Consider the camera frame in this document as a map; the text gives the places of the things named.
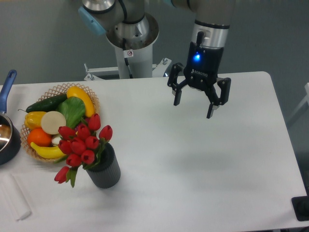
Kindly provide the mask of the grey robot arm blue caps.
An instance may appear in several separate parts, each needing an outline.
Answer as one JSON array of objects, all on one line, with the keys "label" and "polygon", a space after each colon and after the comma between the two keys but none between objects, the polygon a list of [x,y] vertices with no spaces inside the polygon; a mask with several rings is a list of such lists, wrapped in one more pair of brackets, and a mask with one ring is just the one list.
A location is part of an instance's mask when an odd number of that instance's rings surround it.
[{"label": "grey robot arm blue caps", "polygon": [[[218,69],[230,27],[233,0],[171,0],[175,8],[193,12],[195,22],[185,65],[175,63],[168,86],[174,104],[181,100],[182,88],[203,91],[210,101],[207,118],[229,98],[231,79],[220,78]],[[106,35],[114,46],[122,79],[154,77],[153,44],[159,35],[158,23],[146,13],[142,0],[85,0],[78,13],[97,35]]]}]

